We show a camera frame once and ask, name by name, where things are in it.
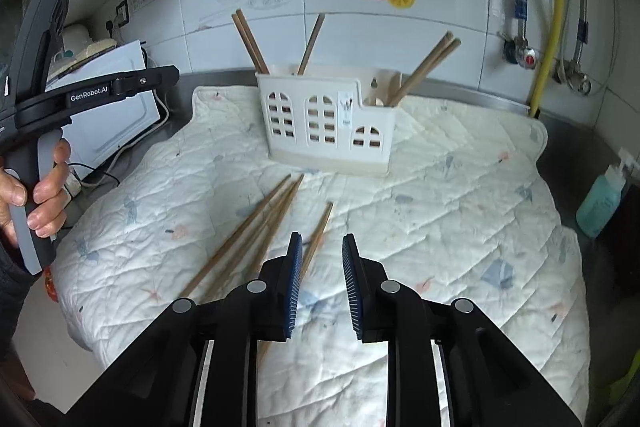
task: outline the dark sleeve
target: dark sleeve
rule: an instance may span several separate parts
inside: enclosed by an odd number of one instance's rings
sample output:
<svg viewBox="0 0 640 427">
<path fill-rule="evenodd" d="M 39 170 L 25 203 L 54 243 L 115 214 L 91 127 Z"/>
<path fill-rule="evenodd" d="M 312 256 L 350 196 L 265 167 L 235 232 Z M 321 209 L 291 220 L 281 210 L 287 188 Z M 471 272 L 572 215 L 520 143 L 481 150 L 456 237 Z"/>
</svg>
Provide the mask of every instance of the dark sleeve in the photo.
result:
<svg viewBox="0 0 640 427">
<path fill-rule="evenodd" d="M 4 360 L 22 304 L 38 277 L 14 262 L 14 259 L 20 259 L 20 253 L 8 245 L 1 235 L 0 233 L 0 360 Z"/>
</svg>

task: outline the white plastic basket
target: white plastic basket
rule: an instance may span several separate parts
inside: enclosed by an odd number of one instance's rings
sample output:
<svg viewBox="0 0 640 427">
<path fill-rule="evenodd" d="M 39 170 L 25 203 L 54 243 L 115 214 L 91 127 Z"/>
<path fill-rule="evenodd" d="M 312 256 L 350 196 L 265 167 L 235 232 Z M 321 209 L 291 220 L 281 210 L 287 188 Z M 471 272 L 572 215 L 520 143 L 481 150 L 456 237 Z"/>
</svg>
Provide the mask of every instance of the white plastic basket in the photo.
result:
<svg viewBox="0 0 640 427">
<path fill-rule="evenodd" d="M 297 68 L 270 66 L 271 74 L 256 74 L 271 159 L 342 174 L 385 174 L 396 108 L 374 104 L 399 89 L 400 74 L 310 64 L 297 76 Z"/>
</svg>

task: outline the white quilted fabric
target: white quilted fabric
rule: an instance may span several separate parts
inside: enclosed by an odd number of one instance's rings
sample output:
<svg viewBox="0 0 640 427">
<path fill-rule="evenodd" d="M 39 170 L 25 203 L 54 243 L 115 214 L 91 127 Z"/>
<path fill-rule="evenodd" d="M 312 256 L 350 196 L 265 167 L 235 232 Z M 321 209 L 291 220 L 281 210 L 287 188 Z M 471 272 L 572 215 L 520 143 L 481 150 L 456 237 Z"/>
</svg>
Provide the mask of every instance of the white quilted fabric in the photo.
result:
<svg viewBox="0 0 640 427">
<path fill-rule="evenodd" d="M 260 368 L 260 425 L 384 425 L 386 346 L 358 343 L 351 328 L 340 259 L 348 232 L 364 257 L 424 298 L 475 301 L 583 420 L 590 352 L 580 251 L 536 171 L 545 144 L 538 121 L 408 97 L 385 178 L 309 169 L 270 256 L 286 252 L 292 231 L 308 238 L 326 201 L 335 206 L 293 338 L 271 346 Z M 289 172 L 299 171 L 268 159 L 256 88 L 198 88 L 193 120 L 60 244 L 53 276 L 73 336 L 107 367 Z M 240 270 L 225 292 L 245 277 Z M 448 425 L 439 364 L 438 379 Z"/>
</svg>

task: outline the yellow gas pipe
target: yellow gas pipe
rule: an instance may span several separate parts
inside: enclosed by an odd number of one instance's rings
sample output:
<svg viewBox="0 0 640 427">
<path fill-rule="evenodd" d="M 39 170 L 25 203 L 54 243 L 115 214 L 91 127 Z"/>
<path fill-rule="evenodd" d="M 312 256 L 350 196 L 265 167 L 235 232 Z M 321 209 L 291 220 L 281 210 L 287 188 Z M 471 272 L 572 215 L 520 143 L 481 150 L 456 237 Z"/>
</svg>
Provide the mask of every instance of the yellow gas pipe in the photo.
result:
<svg viewBox="0 0 640 427">
<path fill-rule="evenodd" d="M 554 15 L 551 21 L 551 32 L 549 33 L 549 40 L 546 43 L 545 58 L 542 60 L 540 69 L 538 70 L 538 76 L 536 77 L 536 83 L 534 84 L 533 94 L 531 95 L 531 101 L 529 103 L 529 116 L 535 116 L 540 107 L 540 100 L 542 99 L 542 92 L 545 89 L 546 81 L 548 81 L 549 73 L 551 72 L 551 65 L 554 63 L 554 57 L 556 56 L 556 49 L 560 42 L 560 35 L 562 34 L 562 19 L 564 18 L 564 0 L 554 0 Z"/>
</svg>

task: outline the person's arm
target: person's arm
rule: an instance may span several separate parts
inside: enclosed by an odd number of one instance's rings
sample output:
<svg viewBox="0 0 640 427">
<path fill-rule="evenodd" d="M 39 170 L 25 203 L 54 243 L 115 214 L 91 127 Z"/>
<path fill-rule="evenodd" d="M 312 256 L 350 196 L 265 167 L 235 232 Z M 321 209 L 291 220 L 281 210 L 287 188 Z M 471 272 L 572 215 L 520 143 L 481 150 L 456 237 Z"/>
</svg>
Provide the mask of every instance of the person's arm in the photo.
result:
<svg viewBox="0 0 640 427">
<path fill-rule="evenodd" d="M 66 194 L 62 188 L 69 174 L 66 161 L 70 154 L 69 143 L 60 140 L 53 153 L 57 165 L 33 190 L 38 207 L 27 222 L 40 237 L 49 237 L 64 225 Z M 8 207 L 8 203 L 24 205 L 26 195 L 22 184 L 0 168 L 0 360 L 7 354 L 27 293 L 39 277 L 24 269 Z"/>
</svg>

